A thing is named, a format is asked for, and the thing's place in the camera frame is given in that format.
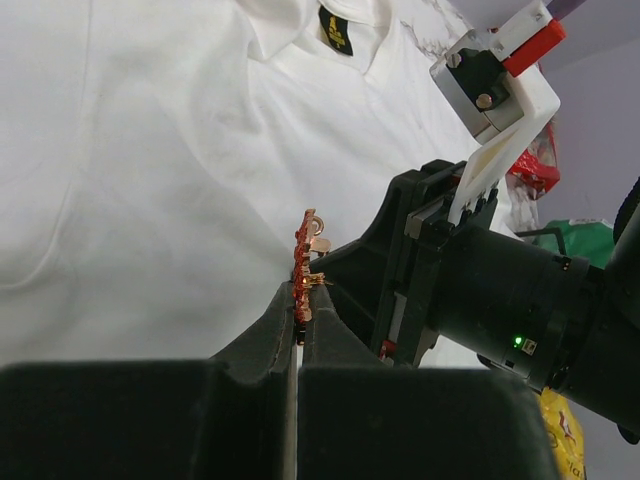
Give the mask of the white t-shirt daisy print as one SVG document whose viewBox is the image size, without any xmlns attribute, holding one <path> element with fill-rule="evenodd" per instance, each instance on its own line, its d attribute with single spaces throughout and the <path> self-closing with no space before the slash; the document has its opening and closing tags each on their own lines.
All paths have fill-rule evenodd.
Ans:
<svg viewBox="0 0 640 480">
<path fill-rule="evenodd" d="M 194 358 L 265 310 L 315 209 L 476 142 L 430 77 L 447 1 L 5 1 L 1 360 Z"/>
</svg>

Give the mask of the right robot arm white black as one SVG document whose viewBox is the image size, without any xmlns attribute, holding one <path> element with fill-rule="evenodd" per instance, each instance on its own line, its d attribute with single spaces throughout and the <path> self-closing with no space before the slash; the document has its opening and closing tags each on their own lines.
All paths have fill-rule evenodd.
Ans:
<svg viewBox="0 0 640 480">
<path fill-rule="evenodd" d="M 396 176 L 371 225 L 315 261 L 339 317 L 375 355 L 417 365 L 438 338 L 551 390 L 639 440 L 639 192 L 604 267 L 490 228 L 498 189 L 449 220 L 465 166 Z"/>
</svg>

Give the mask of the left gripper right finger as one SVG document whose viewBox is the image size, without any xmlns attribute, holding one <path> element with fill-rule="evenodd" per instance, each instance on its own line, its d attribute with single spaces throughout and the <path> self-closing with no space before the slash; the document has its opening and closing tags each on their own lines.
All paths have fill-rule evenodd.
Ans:
<svg viewBox="0 0 640 480">
<path fill-rule="evenodd" d="M 310 295 L 298 374 L 300 479 L 557 479 L 533 393 L 486 369 L 393 368 Z"/>
</svg>

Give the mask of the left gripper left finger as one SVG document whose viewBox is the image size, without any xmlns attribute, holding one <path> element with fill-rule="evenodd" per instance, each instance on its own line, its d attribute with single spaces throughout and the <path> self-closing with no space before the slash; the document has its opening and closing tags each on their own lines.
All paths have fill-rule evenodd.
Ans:
<svg viewBox="0 0 640 480">
<path fill-rule="evenodd" d="M 1 371 L 5 479 L 291 479 L 293 295 L 201 359 L 30 362 Z"/>
</svg>

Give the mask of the red maple leaf brooch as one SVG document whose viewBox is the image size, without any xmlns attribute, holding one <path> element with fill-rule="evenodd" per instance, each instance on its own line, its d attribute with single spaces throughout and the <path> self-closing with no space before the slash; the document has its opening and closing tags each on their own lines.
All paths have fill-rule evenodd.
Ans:
<svg viewBox="0 0 640 480">
<path fill-rule="evenodd" d="M 294 234 L 296 245 L 293 251 L 294 268 L 291 280 L 294 298 L 295 341 L 299 346 L 304 345 L 306 327 L 313 318 L 310 306 L 311 289 L 313 286 L 325 282 L 323 273 L 311 271 L 311 256 L 316 254 L 321 258 L 331 250 L 331 242 L 321 237 L 324 227 L 324 221 L 316 215 L 316 210 L 307 209 L 304 212 L 301 226 Z"/>
</svg>

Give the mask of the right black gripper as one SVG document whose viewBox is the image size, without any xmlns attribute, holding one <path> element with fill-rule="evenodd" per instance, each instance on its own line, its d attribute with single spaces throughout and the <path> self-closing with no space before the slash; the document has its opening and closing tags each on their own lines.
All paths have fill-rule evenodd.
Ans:
<svg viewBox="0 0 640 480">
<path fill-rule="evenodd" d="M 362 236 L 312 262 L 342 322 L 396 367 L 417 367 L 439 337 L 429 310 L 464 169 L 436 160 L 394 178 Z"/>
</svg>

